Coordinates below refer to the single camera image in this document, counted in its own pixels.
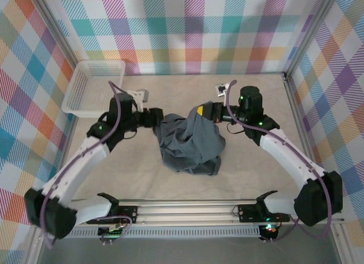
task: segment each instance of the colorful plaid pattern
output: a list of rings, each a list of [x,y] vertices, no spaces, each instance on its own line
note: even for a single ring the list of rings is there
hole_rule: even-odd
[[[85,50],[76,52],[82,59],[122,59],[127,75],[167,75],[282,71],[294,32],[305,33],[299,20],[311,11],[307,2],[60,0],[60,6],[63,24],[80,42],[75,49]]]
[[[23,196],[60,165],[72,69],[31,0],[0,0],[0,24],[0,263],[20,263]]]
[[[344,214],[364,255],[364,0],[336,0],[293,87],[315,158],[344,182]]]

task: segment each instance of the gray cloth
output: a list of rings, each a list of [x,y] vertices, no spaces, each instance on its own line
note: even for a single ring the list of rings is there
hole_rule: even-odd
[[[153,131],[165,166],[177,172],[216,175],[225,138],[220,135],[217,125],[197,113],[197,108],[193,108],[186,119],[167,114]]]

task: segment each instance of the plaid wallpaper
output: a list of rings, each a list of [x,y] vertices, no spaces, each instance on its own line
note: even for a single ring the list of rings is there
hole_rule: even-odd
[[[31,0],[0,0],[0,263],[19,263],[24,193],[57,171],[72,69]]]
[[[344,182],[344,214],[364,259],[364,0],[336,0],[293,86],[315,158]]]
[[[78,58],[122,59],[127,75],[281,72],[321,2],[48,1]]]

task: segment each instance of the white basket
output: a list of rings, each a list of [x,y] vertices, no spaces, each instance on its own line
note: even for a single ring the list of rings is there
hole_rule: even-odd
[[[109,81],[121,88],[125,62],[121,60],[83,60],[79,62],[67,87],[62,110],[80,118],[98,118],[109,110],[114,96]]]

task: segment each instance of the yellow label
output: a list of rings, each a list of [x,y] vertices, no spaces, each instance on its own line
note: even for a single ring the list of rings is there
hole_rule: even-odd
[[[197,113],[199,114],[199,115],[201,115],[202,116],[202,111],[204,110],[204,107],[203,106],[199,106],[198,108],[197,108]]]

